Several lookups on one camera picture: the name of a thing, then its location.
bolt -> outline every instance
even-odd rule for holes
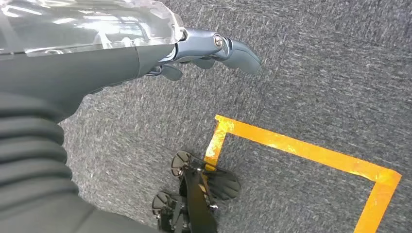
[[[214,43],[215,43],[215,46],[218,49],[222,48],[223,47],[223,38],[219,34],[216,34],[214,36]]]

small wheel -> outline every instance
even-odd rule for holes
[[[152,211],[154,215],[158,215],[160,210],[168,205],[170,195],[165,192],[156,194],[152,201]]]
[[[190,163],[191,154],[185,151],[179,151],[172,160],[172,174],[173,176],[180,176],[181,169],[184,165]]]

orange tape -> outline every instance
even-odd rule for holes
[[[215,133],[206,150],[205,161],[216,165],[227,133],[306,158],[341,171],[375,181],[375,186],[358,220],[355,233],[374,233],[385,213],[401,175],[394,170],[339,152],[248,125],[220,115]]]

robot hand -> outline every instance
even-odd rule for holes
[[[172,64],[193,63],[202,69],[210,69],[215,61],[249,74],[257,73],[261,65],[260,59],[240,41],[223,37],[217,32],[186,28],[183,39],[147,75],[163,75],[176,81],[183,73]]]

clear acrylic shell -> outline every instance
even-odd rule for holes
[[[174,44],[179,15],[153,0],[0,0],[0,55]]]

